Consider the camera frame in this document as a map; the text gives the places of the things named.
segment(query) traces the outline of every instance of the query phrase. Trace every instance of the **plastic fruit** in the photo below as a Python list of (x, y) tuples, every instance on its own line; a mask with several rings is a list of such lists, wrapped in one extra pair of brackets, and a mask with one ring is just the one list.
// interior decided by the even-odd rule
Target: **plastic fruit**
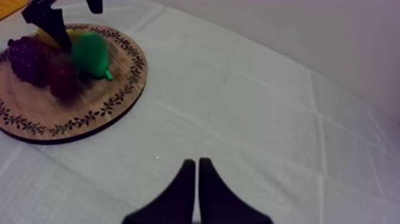
[[(84, 30), (67, 30), (67, 34), (70, 37), (71, 42), (73, 43), (76, 39), (83, 33), (86, 33)], [(37, 38), (43, 42), (47, 46), (52, 46), (53, 48), (60, 48), (58, 43), (44, 30), (41, 28), (37, 29)]]
[(8, 41), (11, 68), (23, 82), (35, 86), (46, 85), (47, 60), (43, 45), (35, 38), (24, 36), (19, 40)]
[(53, 96), (65, 98), (76, 92), (75, 70), (71, 64), (51, 66), (48, 76), (50, 91)]
[(72, 44), (71, 55), (78, 70), (89, 73), (98, 79), (113, 79), (108, 71), (107, 43), (97, 33), (80, 35)]

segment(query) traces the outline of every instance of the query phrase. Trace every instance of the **wooden plate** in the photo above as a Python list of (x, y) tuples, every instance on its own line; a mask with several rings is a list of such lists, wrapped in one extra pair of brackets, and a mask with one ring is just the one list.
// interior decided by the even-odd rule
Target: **wooden plate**
[(142, 93), (147, 63), (141, 48), (119, 31), (92, 24), (67, 29), (102, 35), (114, 80), (91, 80), (76, 96), (60, 100), (49, 86), (37, 88), (13, 74), (8, 51), (0, 54), (0, 128), (28, 142), (65, 142), (95, 133), (124, 115)]

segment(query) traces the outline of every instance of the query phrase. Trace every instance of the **purple grapes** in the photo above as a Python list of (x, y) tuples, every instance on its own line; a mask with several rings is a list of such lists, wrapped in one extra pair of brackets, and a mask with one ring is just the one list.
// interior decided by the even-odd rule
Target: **purple grapes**
[(24, 36), (19, 40), (8, 41), (11, 68), (23, 82), (43, 87), (46, 85), (47, 60), (43, 45), (36, 39)]

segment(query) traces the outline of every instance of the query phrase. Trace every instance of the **green plastic fruit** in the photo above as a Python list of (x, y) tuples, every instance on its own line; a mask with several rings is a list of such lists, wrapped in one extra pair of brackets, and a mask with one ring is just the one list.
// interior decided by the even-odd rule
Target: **green plastic fruit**
[(72, 61), (79, 71), (107, 80), (113, 77), (108, 71), (108, 48), (104, 38), (97, 33), (84, 33), (73, 43)]

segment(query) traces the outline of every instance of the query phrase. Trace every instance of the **white tablecloth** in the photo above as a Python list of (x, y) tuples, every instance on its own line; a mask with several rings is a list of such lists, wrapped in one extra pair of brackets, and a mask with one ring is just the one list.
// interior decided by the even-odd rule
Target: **white tablecloth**
[[(199, 157), (276, 224), (400, 223), (400, 128), (340, 86), (162, 5), (92, 15), (81, 4), (64, 15), (132, 37), (147, 85), (130, 113), (81, 141), (30, 145), (0, 133), (0, 223), (117, 224)], [(20, 15), (2, 21), (1, 48), (34, 29)]]

